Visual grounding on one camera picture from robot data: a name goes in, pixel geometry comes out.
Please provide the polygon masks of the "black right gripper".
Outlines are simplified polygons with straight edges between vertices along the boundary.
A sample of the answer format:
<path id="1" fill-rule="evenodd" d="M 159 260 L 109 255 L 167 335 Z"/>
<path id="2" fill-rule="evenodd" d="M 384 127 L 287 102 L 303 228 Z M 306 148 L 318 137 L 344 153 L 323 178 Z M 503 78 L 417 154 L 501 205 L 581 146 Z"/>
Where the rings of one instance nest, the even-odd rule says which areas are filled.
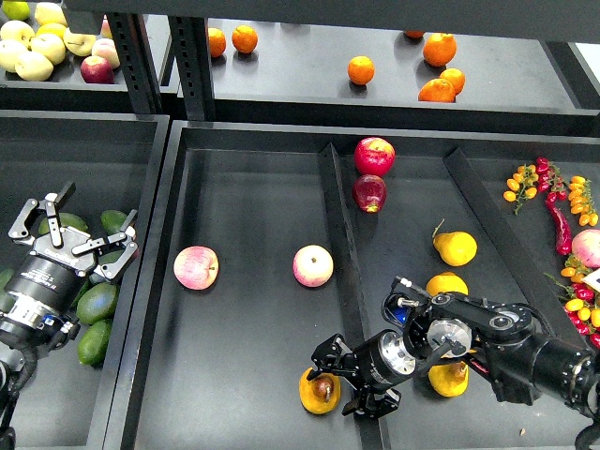
<path id="1" fill-rule="evenodd" d="M 415 374 L 416 359 L 407 351 L 400 332 L 383 330 L 351 349 L 341 334 L 319 344 L 311 356 L 308 381 L 327 373 L 347 379 L 354 393 L 342 415 L 381 418 L 398 409 L 401 394 L 393 389 Z"/>

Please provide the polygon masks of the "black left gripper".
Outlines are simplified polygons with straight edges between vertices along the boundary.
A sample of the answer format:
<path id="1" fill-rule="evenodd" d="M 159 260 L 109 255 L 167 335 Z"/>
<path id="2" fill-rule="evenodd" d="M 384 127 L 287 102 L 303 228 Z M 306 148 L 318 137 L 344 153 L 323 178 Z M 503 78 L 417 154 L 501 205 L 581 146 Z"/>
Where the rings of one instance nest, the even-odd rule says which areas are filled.
<path id="1" fill-rule="evenodd" d="M 138 256 L 135 209 L 128 213 L 129 225 L 117 234 L 93 239 L 75 228 L 61 228 L 60 209 L 75 190 L 75 183 L 68 182 L 42 200 L 28 199 L 10 227 L 8 237 L 14 243 L 33 246 L 5 286 L 16 300 L 37 301 L 49 310 L 64 313 L 92 272 L 105 278 L 116 276 L 116 263 L 97 269 L 101 255 L 123 250 L 119 262 L 125 264 L 125 271 Z M 47 219 L 49 233 L 36 239 L 31 227 L 40 216 Z"/>

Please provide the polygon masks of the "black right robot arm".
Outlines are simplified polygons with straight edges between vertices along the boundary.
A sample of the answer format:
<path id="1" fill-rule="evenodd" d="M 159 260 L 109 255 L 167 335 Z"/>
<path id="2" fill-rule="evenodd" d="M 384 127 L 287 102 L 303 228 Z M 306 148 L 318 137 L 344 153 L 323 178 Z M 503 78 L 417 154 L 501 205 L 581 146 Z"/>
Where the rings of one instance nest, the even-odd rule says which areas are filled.
<path id="1" fill-rule="evenodd" d="M 460 292 L 430 294 L 395 277 L 381 313 L 391 328 L 353 349 L 335 334 L 312 354 L 306 381 L 332 374 L 353 388 L 344 414 L 380 418 L 398 408 L 397 385 L 435 366 L 464 363 L 500 402 L 530 405 L 546 394 L 591 418 L 576 437 L 577 449 L 599 442 L 599 356 L 552 335 L 533 307 Z"/>

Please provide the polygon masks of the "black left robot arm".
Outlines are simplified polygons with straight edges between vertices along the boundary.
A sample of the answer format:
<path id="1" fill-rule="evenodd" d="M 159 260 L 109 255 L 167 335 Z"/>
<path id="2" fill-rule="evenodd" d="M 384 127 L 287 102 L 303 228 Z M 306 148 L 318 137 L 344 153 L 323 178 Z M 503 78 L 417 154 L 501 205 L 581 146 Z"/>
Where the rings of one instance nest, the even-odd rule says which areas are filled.
<path id="1" fill-rule="evenodd" d="M 38 361 L 65 347 L 81 327 L 74 304 L 91 276 L 116 282 L 138 255 L 137 212 L 99 238 L 63 223 L 60 210 L 72 183 L 43 199 L 29 199 L 8 236 L 28 248 L 20 268 L 1 286 L 1 446 L 12 449 L 10 420 Z"/>

